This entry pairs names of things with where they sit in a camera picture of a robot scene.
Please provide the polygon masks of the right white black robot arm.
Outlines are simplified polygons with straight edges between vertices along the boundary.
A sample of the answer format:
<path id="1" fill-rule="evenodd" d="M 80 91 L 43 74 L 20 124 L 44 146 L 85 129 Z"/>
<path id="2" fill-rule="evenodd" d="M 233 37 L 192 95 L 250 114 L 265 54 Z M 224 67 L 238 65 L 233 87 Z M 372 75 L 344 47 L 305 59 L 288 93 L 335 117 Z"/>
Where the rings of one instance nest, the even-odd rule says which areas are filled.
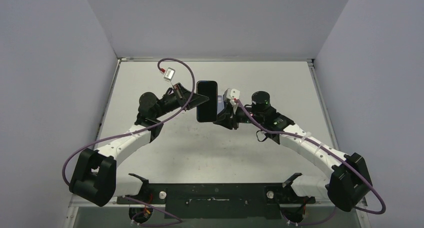
<path id="1" fill-rule="evenodd" d="M 257 91 L 252 103 L 243 105 L 240 92 L 217 98 L 216 125 L 229 130 L 240 124 L 253 124 L 266 139 L 296 152 L 324 173 L 323 177 L 293 175 L 283 183 L 282 195 L 290 203 L 301 197 L 330 200 L 338 209 L 350 212 L 371 191 L 372 181 L 365 159 L 358 153 L 348 155 L 319 141 L 287 116 L 271 106 L 270 95 Z"/>

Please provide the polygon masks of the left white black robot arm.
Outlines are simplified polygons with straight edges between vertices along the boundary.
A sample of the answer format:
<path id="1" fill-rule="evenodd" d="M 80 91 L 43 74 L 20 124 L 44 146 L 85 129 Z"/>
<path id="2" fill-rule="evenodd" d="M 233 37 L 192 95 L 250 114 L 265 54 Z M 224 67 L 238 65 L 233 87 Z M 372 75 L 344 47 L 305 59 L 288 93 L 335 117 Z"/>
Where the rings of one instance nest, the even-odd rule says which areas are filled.
<path id="1" fill-rule="evenodd" d="M 114 197 L 130 196 L 136 203 L 149 198 L 148 180 L 134 173 L 117 175 L 118 167 L 139 148 L 152 143 L 161 133 L 159 118 L 181 108 L 191 110 L 209 101 L 180 83 L 158 98 L 145 92 L 139 98 L 138 114 L 127 132 L 106 140 L 96 149 L 84 148 L 78 156 L 69 182 L 69 191 L 99 207 Z"/>

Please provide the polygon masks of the clear lilac phone case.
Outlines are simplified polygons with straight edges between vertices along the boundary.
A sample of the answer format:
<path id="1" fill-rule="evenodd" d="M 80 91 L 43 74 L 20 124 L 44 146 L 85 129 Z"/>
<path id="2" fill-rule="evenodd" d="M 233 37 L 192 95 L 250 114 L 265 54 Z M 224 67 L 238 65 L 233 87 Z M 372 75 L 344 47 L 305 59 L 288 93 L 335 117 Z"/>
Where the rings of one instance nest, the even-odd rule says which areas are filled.
<path id="1" fill-rule="evenodd" d="M 222 95 L 217 96 L 217 107 L 216 107 L 216 114 L 218 115 L 220 112 L 222 112 L 225 108 L 224 99 Z"/>

